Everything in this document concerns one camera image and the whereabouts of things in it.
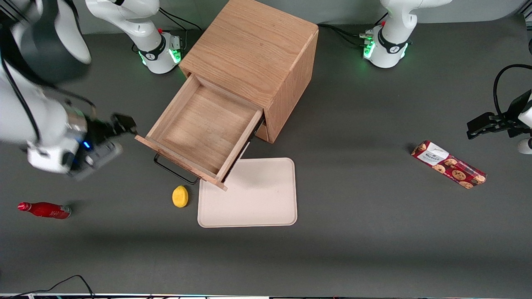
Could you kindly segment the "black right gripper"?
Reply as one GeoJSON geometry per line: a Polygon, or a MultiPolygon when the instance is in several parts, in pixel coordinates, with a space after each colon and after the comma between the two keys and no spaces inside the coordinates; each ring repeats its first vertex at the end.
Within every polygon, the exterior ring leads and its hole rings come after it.
{"type": "Polygon", "coordinates": [[[106,123],[99,119],[86,118],[87,132],[85,142],[91,147],[103,144],[113,137],[123,134],[137,135],[137,127],[134,119],[125,114],[114,113],[111,116],[114,123],[106,123]]]}

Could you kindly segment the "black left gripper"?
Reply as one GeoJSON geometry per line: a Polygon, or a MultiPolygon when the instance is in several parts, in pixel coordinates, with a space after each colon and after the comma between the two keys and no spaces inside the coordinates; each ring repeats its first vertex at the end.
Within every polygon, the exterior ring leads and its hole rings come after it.
{"type": "Polygon", "coordinates": [[[513,100],[503,117],[509,123],[503,127],[498,125],[498,116],[494,113],[483,113],[479,117],[467,123],[468,140],[473,140],[480,135],[507,131],[509,138],[514,138],[521,134],[531,134],[532,127],[532,95],[531,91],[526,91],[521,96],[513,100]]]}

